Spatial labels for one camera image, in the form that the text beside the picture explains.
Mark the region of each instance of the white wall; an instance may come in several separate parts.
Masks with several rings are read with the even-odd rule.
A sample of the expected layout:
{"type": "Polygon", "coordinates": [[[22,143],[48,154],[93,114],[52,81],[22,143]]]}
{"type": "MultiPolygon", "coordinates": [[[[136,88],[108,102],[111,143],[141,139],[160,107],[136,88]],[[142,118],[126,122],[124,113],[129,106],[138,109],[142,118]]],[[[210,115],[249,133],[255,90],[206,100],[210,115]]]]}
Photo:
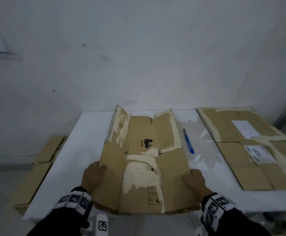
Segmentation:
{"type": "Polygon", "coordinates": [[[286,0],[0,0],[0,33],[0,154],[116,104],[286,107],[286,0]]]}

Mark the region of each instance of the white label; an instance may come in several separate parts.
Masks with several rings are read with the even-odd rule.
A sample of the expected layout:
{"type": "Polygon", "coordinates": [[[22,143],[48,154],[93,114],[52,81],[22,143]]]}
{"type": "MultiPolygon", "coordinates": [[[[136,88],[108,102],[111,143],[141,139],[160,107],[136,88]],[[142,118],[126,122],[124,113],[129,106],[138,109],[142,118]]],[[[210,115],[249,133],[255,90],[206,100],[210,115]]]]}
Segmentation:
{"type": "Polygon", "coordinates": [[[277,163],[275,158],[263,146],[244,146],[253,161],[257,164],[277,163]]]}
{"type": "Polygon", "coordinates": [[[245,139],[259,138],[261,134],[248,121],[232,121],[245,139]]]}

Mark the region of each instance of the table surface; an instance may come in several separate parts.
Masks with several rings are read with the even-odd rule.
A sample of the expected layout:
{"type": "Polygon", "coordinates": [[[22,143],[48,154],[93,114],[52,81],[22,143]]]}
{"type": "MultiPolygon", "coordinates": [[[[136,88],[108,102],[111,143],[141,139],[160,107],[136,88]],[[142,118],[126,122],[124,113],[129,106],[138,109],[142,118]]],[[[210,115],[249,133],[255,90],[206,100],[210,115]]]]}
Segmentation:
{"type": "MultiPolygon", "coordinates": [[[[131,111],[154,116],[161,111],[131,111]]],[[[233,201],[243,212],[286,211],[286,191],[244,191],[214,143],[196,110],[173,110],[190,168],[202,171],[206,185],[233,201]],[[185,128],[195,154],[190,154],[185,128]]],[[[83,113],[40,186],[24,219],[44,218],[61,196],[79,186],[83,171],[101,157],[113,112],[83,113]]],[[[93,208],[91,215],[99,210],[93,208]]]]}

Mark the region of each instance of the black sleeve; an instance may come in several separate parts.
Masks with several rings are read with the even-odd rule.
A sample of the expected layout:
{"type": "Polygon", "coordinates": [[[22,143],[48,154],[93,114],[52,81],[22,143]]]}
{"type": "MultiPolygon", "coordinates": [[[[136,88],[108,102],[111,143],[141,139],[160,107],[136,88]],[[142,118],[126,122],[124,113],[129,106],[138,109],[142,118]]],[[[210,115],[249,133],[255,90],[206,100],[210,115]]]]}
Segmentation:
{"type": "Polygon", "coordinates": [[[247,216],[245,216],[241,211],[237,210],[236,208],[232,208],[230,210],[223,209],[222,216],[219,218],[220,214],[218,214],[217,211],[214,210],[214,207],[217,206],[219,208],[223,208],[223,205],[222,205],[223,200],[226,204],[227,203],[231,204],[231,203],[228,202],[221,195],[219,195],[221,196],[220,198],[212,200],[211,197],[214,195],[217,195],[217,193],[206,196],[202,202],[203,216],[201,218],[201,221],[203,225],[205,226],[209,236],[219,236],[219,235],[223,235],[223,236],[224,235],[270,236],[268,231],[263,226],[261,226],[258,223],[252,222],[247,216]],[[213,229],[212,227],[213,220],[210,220],[211,216],[213,220],[218,220],[217,230],[213,229]]]}
{"type": "MultiPolygon", "coordinates": [[[[72,191],[87,192],[82,187],[75,187],[72,191]]],[[[59,208],[54,209],[46,218],[39,221],[27,236],[47,236],[47,235],[81,235],[80,228],[88,224],[88,216],[92,204],[89,203],[84,215],[79,214],[75,209],[59,208]]]]}

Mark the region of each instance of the human hand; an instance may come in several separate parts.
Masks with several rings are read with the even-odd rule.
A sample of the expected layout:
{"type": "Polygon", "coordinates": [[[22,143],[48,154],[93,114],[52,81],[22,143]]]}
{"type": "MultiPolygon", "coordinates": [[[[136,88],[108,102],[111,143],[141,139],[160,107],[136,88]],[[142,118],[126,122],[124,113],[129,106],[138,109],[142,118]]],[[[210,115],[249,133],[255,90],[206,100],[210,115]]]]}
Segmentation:
{"type": "Polygon", "coordinates": [[[190,171],[191,174],[182,176],[182,179],[188,188],[194,192],[196,200],[202,203],[203,198],[213,194],[213,191],[205,186],[205,179],[200,170],[190,169],[190,171]]]}
{"type": "Polygon", "coordinates": [[[99,168],[98,165],[99,161],[96,161],[84,170],[80,186],[86,189],[88,194],[91,194],[96,186],[101,183],[106,172],[106,166],[99,168]]]}

